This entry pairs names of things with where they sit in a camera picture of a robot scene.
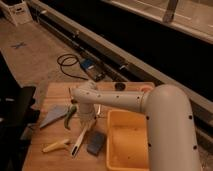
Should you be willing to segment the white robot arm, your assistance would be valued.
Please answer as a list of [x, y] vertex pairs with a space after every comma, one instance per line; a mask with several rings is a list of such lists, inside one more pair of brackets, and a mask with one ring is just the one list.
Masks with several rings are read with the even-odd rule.
[[179, 87], [162, 84], [149, 91], [107, 91], [88, 81], [71, 92], [85, 119], [95, 104], [144, 114], [150, 171], [202, 171], [191, 103]]

